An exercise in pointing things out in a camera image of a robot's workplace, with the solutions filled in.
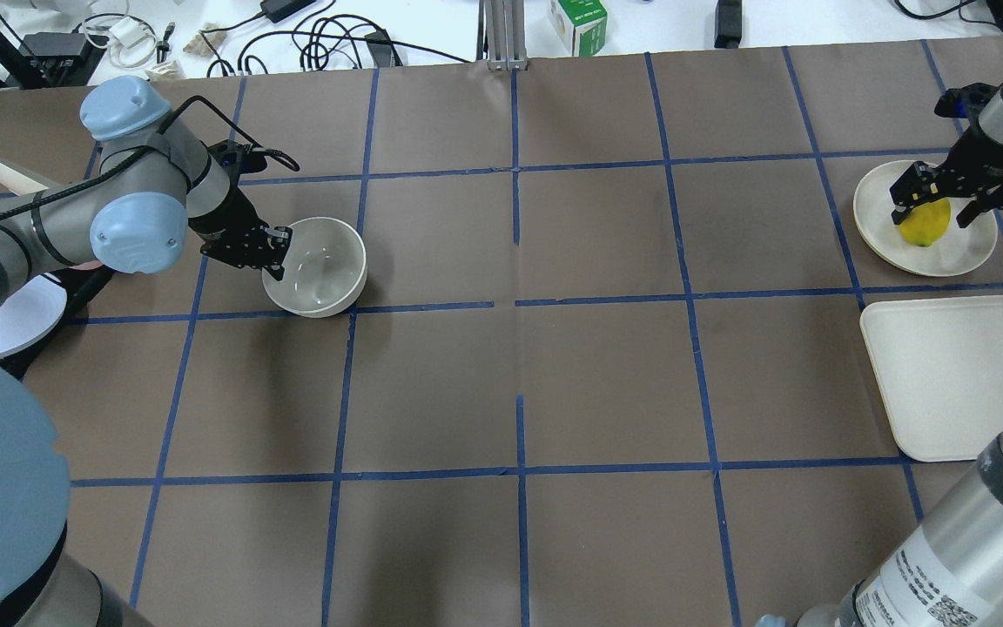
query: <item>label sticker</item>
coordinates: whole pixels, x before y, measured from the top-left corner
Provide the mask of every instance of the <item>label sticker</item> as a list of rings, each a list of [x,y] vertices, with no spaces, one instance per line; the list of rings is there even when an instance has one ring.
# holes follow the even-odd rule
[[[920,528],[857,598],[857,611],[865,627],[971,627],[993,607],[943,566]]]

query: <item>rectangular tray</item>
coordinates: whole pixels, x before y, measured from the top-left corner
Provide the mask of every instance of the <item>rectangular tray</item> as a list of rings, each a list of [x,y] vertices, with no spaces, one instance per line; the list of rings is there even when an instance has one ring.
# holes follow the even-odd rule
[[[1003,431],[1003,296],[876,302],[862,334],[909,456],[973,459]]]

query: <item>blue tape line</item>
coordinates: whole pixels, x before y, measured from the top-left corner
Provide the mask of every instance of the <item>blue tape line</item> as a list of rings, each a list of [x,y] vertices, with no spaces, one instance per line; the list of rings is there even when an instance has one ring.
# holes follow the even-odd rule
[[[510,172],[511,168],[468,168],[465,170],[420,170],[413,172],[385,172],[385,174],[370,174],[371,182],[386,179],[421,179],[429,176],[470,176],[496,175],[498,172]]]
[[[862,288],[867,294],[911,294],[927,291],[1003,290],[1003,283],[950,283],[945,286],[889,286]]]
[[[331,620],[331,576],[335,565],[335,536],[339,533],[339,497],[342,484],[331,484],[331,513],[327,515],[327,555],[323,561],[323,596],[320,603],[320,624],[327,627]]]
[[[99,142],[91,145],[91,156],[87,160],[87,168],[83,171],[83,179],[90,179],[95,172],[95,161],[99,159]]]
[[[620,474],[630,472],[709,472],[709,461],[654,461],[643,464],[574,464],[527,466],[525,474]]]
[[[856,466],[895,466],[900,457],[834,457],[821,459],[749,459],[722,461],[722,469],[823,468]]]
[[[704,163],[748,163],[756,161],[790,161],[814,159],[811,153],[779,153],[772,155],[719,155],[719,158],[681,158],[671,160],[672,166],[694,166]]]
[[[663,166],[660,160],[649,161],[610,161],[601,163],[563,163],[553,166],[525,166],[522,172],[561,172],[565,170],[613,170],[618,168],[648,168]]]
[[[72,488],[120,488],[144,487],[154,484],[154,478],[111,478],[111,479],[73,479]]]
[[[470,477],[507,477],[519,474],[513,466],[477,468],[425,469],[424,472],[345,472],[343,481],[422,481],[429,479],[466,479]]]
[[[847,158],[869,158],[870,155],[927,155],[945,154],[950,150],[950,146],[935,146],[931,148],[888,148],[882,150],[842,150],[828,151],[819,155],[822,159],[847,159]]]
[[[904,484],[908,485],[908,497],[912,499],[912,512],[916,515],[916,523],[923,521],[923,504],[920,502],[920,490],[916,488],[916,477],[912,474],[912,461],[901,452],[901,467],[904,468]]]
[[[684,294],[648,294],[648,296],[593,296],[580,298],[529,298],[514,301],[515,307],[554,307],[557,305],[610,305],[617,302],[684,302]]]
[[[513,134],[513,243],[521,246],[521,135],[518,124],[518,70],[510,71],[510,130]]]
[[[935,55],[931,52],[931,46],[928,46],[927,39],[921,39],[920,46],[923,47],[924,56],[927,56],[927,66],[931,68],[931,74],[935,76],[935,84],[939,86],[939,95],[942,96],[947,92],[947,84],[943,82],[943,74],[940,74],[939,64],[935,62]],[[955,129],[959,131],[959,135],[962,135],[962,120],[951,118],[951,122],[954,122]]]
[[[521,559],[521,626],[532,623],[529,587],[529,478],[525,476],[525,394],[518,394],[518,550]]]
[[[844,159],[844,158],[868,158],[869,155],[923,155],[946,153],[948,146],[936,146],[931,148],[888,148],[882,150],[843,150],[828,151],[820,153],[823,159]],[[671,160],[672,166],[693,166],[693,164],[707,163],[742,163],[742,162],[768,162],[768,161],[790,161],[790,160],[811,160],[812,153],[780,153],[771,155],[714,155],[714,158],[685,158]],[[500,172],[562,172],[573,170],[614,170],[625,168],[651,168],[663,166],[662,160],[649,161],[618,161],[599,163],[566,163],[551,164],[551,166],[513,166],[494,168],[470,168],[465,170],[422,170],[410,172],[371,172],[367,175],[369,182],[391,179],[420,179],[431,178],[431,176],[477,176],[496,175]],[[286,176],[286,178],[276,179],[243,179],[239,182],[241,187],[256,186],[287,186],[294,183],[331,183],[331,182],[361,182],[362,175],[323,175],[323,176]]]
[[[358,311],[352,310],[346,326],[346,357],[343,360],[343,386],[339,397],[339,430],[335,433],[335,481],[331,485],[331,510],[327,514],[327,553],[323,563],[323,598],[321,624],[331,617],[331,578],[335,567],[335,539],[339,533],[339,496],[342,492],[343,453],[346,451],[346,416],[351,399],[351,376],[354,370],[354,338],[358,329]]]
[[[149,509],[146,510],[146,524],[141,532],[141,545],[138,548],[138,559],[134,567],[134,583],[130,586],[130,607],[136,607],[138,594],[141,592],[141,576],[146,566],[146,556],[149,552],[149,537],[156,516],[156,500],[160,497],[160,489],[164,480],[164,465],[169,462],[169,448],[173,439],[173,427],[176,424],[176,413],[181,404],[181,392],[184,388],[184,374],[188,371],[189,356],[192,353],[192,340],[196,333],[196,313],[200,310],[200,297],[204,291],[204,275],[208,273],[208,258],[200,260],[200,275],[196,277],[196,291],[192,298],[192,316],[188,321],[188,333],[184,337],[184,349],[181,353],[181,364],[176,369],[176,384],[173,386],[173,400],[169,408],[169,419],[164,423],[164,435],[161,437],[160,453],[156,456],[156,474],[152,482],[152,493],[149,496]]]
[[[795,101],[799,103],[799,115],[803,118],[803,127],[807,130],[808,141],[811,142],[811,151],[814,153],[814,165],[819,171],[819,182],[822,183],[822,193],[827,197],[827,207],[830,209],[830,219],[834,223],[834,234],[839,237],[842,246],[843,258],[847,262],[847,273],[851,278],[851,285],[854,289],[854,296],[857,297],[860,309],[865,309],[865,296],[862,294],[862,283],[857,277],[857,267],[854,266],[854,256],[849,249],[847,242],[847,230],[843,227],[842,216],[839,214],[839,207],[834,203],[833,191],[830,189],[830,179],[827,177],[827,169],[822,162],[822,154],[819,151],[819,142],[815,138],[815,128],[811,124],[811,115],[807,111],[807,102],[803,99],[803,90],[799,86],[799,76],[795,74],[795,65],[791,63],[791,53],[788,47],[780,48],[783,53],[783,62],[788,66],[788,79],[791,79],[791,88],[795,91]]]
[[[425,305],[382,305],[374,307],[359,307],[359,314],[397,314],[402,311],[446,311],[451,309],[490,309],[492,300],[477,300],[471,302],[431,302]]]
[[[522,408],[522,420],[525,420]],[[744,459],[720,461],[724,472],[739,469],[870,467],[920,463],[901,453],[895,457],[828,457],[808,459]],[[555,474],[622,474],[654,472],[712,472],[709,461],[648,461],[635,464],[562,464],[545,466],[482,466],[466,468],[419,469],[418,472],[315,472],[292,474],[240,474],[240,476],[166,477],[164,486],[218,486],[258,484],[313,484],[330,481],[421,481],[480,477],[555,476]],[[72,480],[73,488],[114,488],[151,486],[155,478],[99,478]]]
[[[711,291],[711,293],[693,294],[696,300],[716,300],[724,298],[785,298],[792,296],[837,296],[838,294],[854,294],[853,288],[807,288],[796,290],[748,290],[748,291]]]
[[[270,309],[263,311],[223,311],[223,313],[201,313],[198,316],[201,320],[238,320],[244,318],[293,318],[298,317],[295,313],[290,313],[284,309]]]
[[[699,326],[696,321],[696,303],[694,303],[693,290],[691,289],[691,275],[688,274],[688,262],[683,249],[683,234],[680,229],[680,208],[676,198],[676,179],[672,175],[672,160],[668,147],[668,129],[664,123],[664,110],[660,102],[660,89],[657,87],[657,73],[653,69],[652,54],[644,53],[645,67],[649,71],[649,85],[652,88],[653,108],[657,112],[657,127],[660,130],[660,147],[664,159],[664,178],[668,182],[668,200],[672,211],[672,230],[676,236],[676,254],[679,255],[680,275],[683,281],[683,293],[686,294],[688,303],[688,325],[691,329],[691,348],[694,361],[696,362],[696,377],[699,384],[699,399],[703,412],[703,428],[707,433],[707,453],[709,457],[709,468],[713,473],[714,490],[714,512],[717,516],[717,530],[719,531],[719,543],[722,548],[722,566],[725,571],[725,587],[729,597],[729,616],[733,627],[741,627],[741,611],[737,603],[737,586],[735,573],[733,572],[733,556],[729,550],[729,529],[727,519],[725,519],[725,503],[722,496],[722,481],[719,455],[717,455],[717,443],[714,438],[714,423],[709,408],[709,393],[707,387],[707,370],[703,364],[702,347],[699,341]]]
[[[256,486],[264,484],[321,484],[334,481],[330,472],[295,474],[240,474],[232,477],[166,477],[165,486]]]
[[[239,181],[239,187],[289,186],[289,184],[295,183],[361,182],[361,180],[362,175],[294,176],[294,178],[286,179],[242,179]]]
[[[72,318],[69,325],[135,325],[140,322],[188,322],[192,316],[187,313],[166,313],[159,316],[106,316],[94,318]]]
[[[359,190],[359,217],[354,223],[354,230],[362,235],[366,227],[366,194],[370,188],[370,154],[373,151],[373,118],[378,110],[378,75],[379,68],[373,68],[373,78],[370,79],[370,108],[366,112],[366,143],[362,148],[362,182]]]
[[[239,123],[239,118],[242,115],[242,100],[247,96],[247,77],[243,76],[239,80],[239,96],[235,98],[235,114],[231,117],[231,122],[235,124]],[[231,134],[228,135],[228,139],[234,141],[235,139],[235,128],[231,129]]]

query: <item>white tray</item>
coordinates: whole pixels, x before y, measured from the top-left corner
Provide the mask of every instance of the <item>white tray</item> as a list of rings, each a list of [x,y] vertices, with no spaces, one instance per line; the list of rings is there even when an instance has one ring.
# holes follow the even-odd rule
[[[862,334],[909,456],[973,459],[1003,431],[1003,296],[876,302]]]
[[[44,275],[30,279],[0,306],[0,359],[32,346],[60,320],[68,294]]]

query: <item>white plate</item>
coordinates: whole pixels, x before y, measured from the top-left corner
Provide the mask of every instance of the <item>white plate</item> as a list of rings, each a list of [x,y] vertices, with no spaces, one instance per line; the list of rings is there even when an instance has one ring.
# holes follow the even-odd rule
[[[0,307],[0,359],[41,339],[64,313],[68,294],[50,279],[36,277]]]
[[[951,202],[951,226],[934,245],[909,245],[893,225],[892,196],[889,188],[908,170],[912,161],[893,161],[869,171],[854,192],[854,220],[862,239],[884,261],[909,273],[924,277],[956,277],[986,263],[996,248],[996,218],[993,212],[979,215],[970,227],[960,229],[954,217],[967,206],[968,199]]]
[[[1003,431],[1003,296],[876,302],[862,334],[909,456],[973,459]]]

